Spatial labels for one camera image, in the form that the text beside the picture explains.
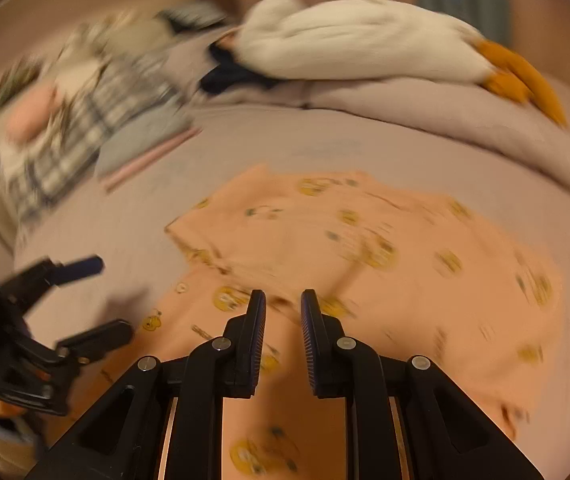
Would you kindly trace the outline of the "folded pink garment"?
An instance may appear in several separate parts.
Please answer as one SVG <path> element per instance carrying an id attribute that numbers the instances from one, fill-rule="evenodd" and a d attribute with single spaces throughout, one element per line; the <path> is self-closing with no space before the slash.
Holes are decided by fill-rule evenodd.
<path id="1" fill-rule="evenodd" d="M 200 128 L 192 128 L 182 133 L 177 134 L 173 138 L 161 142 L 154 148 L 150 148 L 145 153 L 134 157 L 130 162 L 126 162 L 119 168 L 110 171 L 106 176 L 99 177 L 99 184 L 102 186 L 106 193 L 112 192 L 114 188 L 133 178 L 147 167 L 157 162 L 158 159 L 163 158 L 175 148 L 198 136 Z"/>

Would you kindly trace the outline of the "striped grey cloth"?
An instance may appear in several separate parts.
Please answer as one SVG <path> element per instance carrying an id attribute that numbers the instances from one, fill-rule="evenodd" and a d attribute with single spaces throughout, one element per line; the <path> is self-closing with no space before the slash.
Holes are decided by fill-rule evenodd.
<path id="1" fill-rule="evenodd" d="M 209 0 L 189 0 L 158 13 L 175 34 L 196 32 L 223 24 L 227 14 Z"/>

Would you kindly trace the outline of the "white goose plush toy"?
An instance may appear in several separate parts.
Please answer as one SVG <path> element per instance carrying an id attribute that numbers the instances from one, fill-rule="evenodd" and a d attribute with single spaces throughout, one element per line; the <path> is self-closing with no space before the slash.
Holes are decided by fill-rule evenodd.
<path id="1" fill-rule="evenodd" d="M 410 77 L 477 84 L 532 104 L 558 126 L 567 118 L 547 80 L 521 55 L 474 26 L 396 0 L 262 0 L 234 41 L 242 65 L 287 80 Z"/>

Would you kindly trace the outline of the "peach cartoon print shirt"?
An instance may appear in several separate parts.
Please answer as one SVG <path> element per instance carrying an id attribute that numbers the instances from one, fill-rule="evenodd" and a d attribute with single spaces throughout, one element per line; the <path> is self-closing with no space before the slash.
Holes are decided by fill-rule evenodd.
<path id="1" fill-rule="evenodd" d="M 448 196 L 363 172 L 245 171 L 167 226 L 187 270 L 72 404 L 79 417 L 140 356 L 185 356 L 267 296 L 256 394 L 223 415 L 228 479 L 340 479 L 343 407 L 311 391 L 300 296 L 383 356 L 422 354 L 509 436 L 550 371 L 562 325 L 556 266 Z"/>

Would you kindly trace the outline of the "lilac bed sheet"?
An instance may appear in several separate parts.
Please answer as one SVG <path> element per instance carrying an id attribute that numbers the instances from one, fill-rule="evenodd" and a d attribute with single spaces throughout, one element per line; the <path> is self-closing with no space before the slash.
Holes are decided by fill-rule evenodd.
<path id="1" fill-rule="evenodd" d="M 167 226 L 245 171 L 363 172 L 396 190 L 451 197 L 556 266 L 562 325 L 555 354 L 532 411 L 508 437 L 544 477 L 570 474 L 570 191 L 477 145 L 333 110 L 205 106 L 194 120 L 198 136 L 113 192 L 87 178 L 27 232 L 19 266 L 90 255 L 105 264 L 99 276 L 55 290 L 31 312 L 38 340 L 52 344 L 113 318 L 125 318 L 137 333 L 187 270 Z M 72 416 L 72 404 L 107 358 L 84 370 L 69 413 L 48 420 L 49 440 L 84 414 Z"/>

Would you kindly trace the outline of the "folded grey garment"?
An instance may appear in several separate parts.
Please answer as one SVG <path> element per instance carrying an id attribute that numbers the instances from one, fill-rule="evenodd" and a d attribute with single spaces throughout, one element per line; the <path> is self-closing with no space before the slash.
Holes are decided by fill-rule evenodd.
<path id="1" fill-rule="evenodd" d="M 149 110 L 120 127 L 100 148 L 95 177 L 102 178 L 122 168 L 177 134 L 189 130 L 193 119 L 172 106 Z"/>

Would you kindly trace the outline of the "lilac folded duvet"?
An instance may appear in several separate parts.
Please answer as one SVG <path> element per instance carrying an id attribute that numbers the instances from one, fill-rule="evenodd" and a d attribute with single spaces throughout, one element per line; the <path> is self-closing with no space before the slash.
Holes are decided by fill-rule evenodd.
<path id="1" fill-rule="evenodd" d="M 570 87 L 553 80 L 568 125 L 555 125 L 533 106 L 521 106 L 475 86 L 424 79 L 290 81 L 270 90 L 237 84 L 209 96 L 199 82 L 215 66 L 209 46 L 222 32 L 196 34 L 168 48 L 163 72 L 197 106 L 257 104 L 335 110 L 474 144 L 542 172 L 570 188 Z"/>

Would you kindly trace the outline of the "dark navy garment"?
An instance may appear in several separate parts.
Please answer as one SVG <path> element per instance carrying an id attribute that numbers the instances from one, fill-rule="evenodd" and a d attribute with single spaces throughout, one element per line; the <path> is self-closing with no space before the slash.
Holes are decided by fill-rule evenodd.
<path id="1" fill-rule="evenodd" d="M 215 42 L 208 47 L 208 53 L 212 61 L 215 61 L 215 67 L 201 77 L 199 88 L 211 96 L 219 96 L 232 87 L 247 84 L 270 90 L 282 82 L 239 64 L 229 50 L 219 47 Z"/>

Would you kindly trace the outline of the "beige pillow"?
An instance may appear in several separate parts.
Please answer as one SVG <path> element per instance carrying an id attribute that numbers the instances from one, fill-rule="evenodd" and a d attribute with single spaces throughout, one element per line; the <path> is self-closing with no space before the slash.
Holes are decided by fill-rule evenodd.
<path id="1" fill-rule="evenodd" d="M 102 55 L 138 56 L 173 44 L 174 33 L 162 18 L 116 16 L 94 26 L 89 42 Z"/>

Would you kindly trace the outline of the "plaid pillow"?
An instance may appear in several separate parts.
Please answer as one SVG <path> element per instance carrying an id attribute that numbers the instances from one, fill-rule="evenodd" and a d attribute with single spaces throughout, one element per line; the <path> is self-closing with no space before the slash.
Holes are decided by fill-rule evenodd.
<path id="1" fill-rule="evenodd" d="M 47 114 L 35 140 L 14 146 L 0 137 L 0 181 L 20 223 L 50 212 L 95 164 L 119 130 L 164 105 L 181 106 L 180 89 L 158 58 L 114 58 L 98 76 Z"/>

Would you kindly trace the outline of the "pink folded cloth on pillow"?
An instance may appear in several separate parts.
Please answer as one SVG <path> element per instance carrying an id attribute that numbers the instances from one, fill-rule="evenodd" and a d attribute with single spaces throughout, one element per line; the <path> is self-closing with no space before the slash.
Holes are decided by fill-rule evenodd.
<path id="1" fill-rule="evenodd" d="M 13 106 L 6 123 L 6 138 L 15 145 L 34 140 L 61 108 L 63 97 L 56 84 L 39 84 Z"/>

